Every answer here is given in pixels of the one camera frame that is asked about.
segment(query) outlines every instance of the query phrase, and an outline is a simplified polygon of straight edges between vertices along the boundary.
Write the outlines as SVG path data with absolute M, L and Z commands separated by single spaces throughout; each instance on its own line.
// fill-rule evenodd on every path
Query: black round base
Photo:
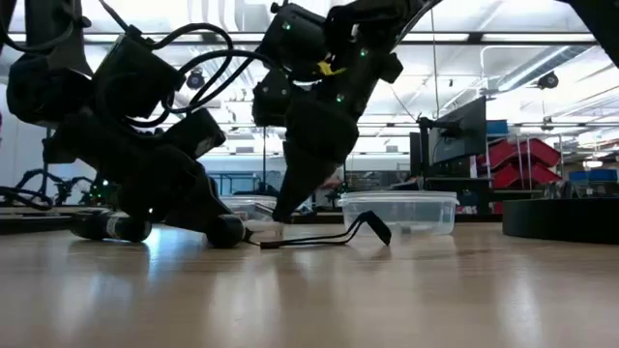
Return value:
M 618 198 L 533 199 L 503 203 L 506 236 L 619 245 Z

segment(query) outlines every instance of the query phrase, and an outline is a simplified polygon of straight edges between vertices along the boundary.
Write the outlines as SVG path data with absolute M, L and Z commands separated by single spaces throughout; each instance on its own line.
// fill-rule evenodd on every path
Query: black cylinder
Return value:
M 233 248 L 243 241 L 245 225 L 233 215 L 220 215 L 209 223 L 206 237 L 215 248 Z
M 113 212 L 83 213 L 75 216 L 71 232 L 78 237 L 100 241 L 112 239 L 140 243 L 151 234 L 149 221 Z
M 503 234 L 540 240 L 619 245 L 611 227 L 616 198 L 524 199 L 503 203 Z

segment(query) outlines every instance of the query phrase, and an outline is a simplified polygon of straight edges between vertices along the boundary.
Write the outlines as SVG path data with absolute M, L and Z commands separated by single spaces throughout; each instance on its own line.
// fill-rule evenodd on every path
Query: wooden table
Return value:
M 2 348 L 616 348 L 618 322 L 619 248 L 493 224 L 266 251 L 176 230 L 141 246 L 0 237 Z

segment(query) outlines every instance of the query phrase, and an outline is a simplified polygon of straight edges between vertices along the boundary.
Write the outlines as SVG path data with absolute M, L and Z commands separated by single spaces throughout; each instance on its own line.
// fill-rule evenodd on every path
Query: fluorescent light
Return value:
M 519 42 L 519 43 L 543 43 L 543 42 L 560 42 L 560 43 L 591 43 L 596 42 L 596 38 L 592 34 L 484 34 L 482 42 Z
M 603 165 L 601 160 L 588 160 L 582 163 L 585 168 L 600 168 Z
M 409 33 L 406 34 L 402 43 L 406 42 L 439 42 L 439 43 L 464 43 L 468 40 L 468 34 L 460 33 Z
M 418 128 L 419 126 L 414 123 L 360 123 L 357 124 L 357 128 Z
M 241 123 L 221 123 L 220 127 L 231 127 L 231 128 L 258 128 L 256 124 L 241 124 Z
M 208 31 L 195 31 L 191 34 L 183 35 L 174 42 L 176 44 L 204 44 L 204 39 L 202 38 L 203 34 L 213 35 L 212 32 Z M 84 41 L 87 44 L 113 44 L 118 40 L 118 37 L 121 36 L 122 33 L 119 34 L 94 34 L 94 33 L 84 33 Z M 262 39 L 264 38 L 264 34 L 256 34 L 256 33 L 230 33 L 230 38 L 232 38 L 233 42 L 243 42 L 243 43 L 256 43 L 260 44 Z M 150 38 L 155 42 L 161 41 L 165 38 L 166 35 L 162 34 L 148 34 L 145 33 L 143 35 L 146 38 Z M 9 37 L 16 43 L 23 44 L 26 42 L 25 34 L 10 34 Z M 224 44 L 224 40 L 220 36 L 216 36 L 216 40 L 218 43 Z

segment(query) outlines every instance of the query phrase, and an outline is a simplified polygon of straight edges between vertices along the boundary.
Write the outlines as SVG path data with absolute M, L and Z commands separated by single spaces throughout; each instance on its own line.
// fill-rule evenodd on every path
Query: computer monitor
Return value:
M 431 121 L 428 165 L 460 160 L 486 152 L 486 97 Z

